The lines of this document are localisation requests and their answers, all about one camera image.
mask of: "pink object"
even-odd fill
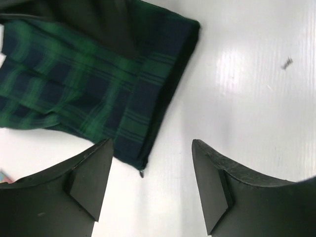
[[[12,184],[13,181],[2,170],[0,170],[0,183]]]

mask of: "green tartan fabric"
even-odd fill
[[[144,169],[199,23],[139,0],[130,13],[134,60],[59,24],[6,22],[0,126],[59,130],[94,143],[113,138],[114,156]]]

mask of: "white floor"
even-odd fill
[[[200,42],[145,178],[114,160],[93,237],[206,237],[194,138],[274,177],[316,175],[316,0],[150,2],[200,21]],[[90,145],[59,132],[0,129],[0,168],[17,179]]]

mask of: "small debris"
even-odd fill
[[[286,69],[288,68],[288,66],[290,66],[292,63],[293,63],[293,59],[288,58],[287,61],[286,61],[286,63],[285,63],[283,66],[281,66],[281,68],[282,68],[283,70],[286,70]]]
[[[270,89],[270,91],[273,91],[273,89],[271,88],[271,86],[268,85],[268,88]]]

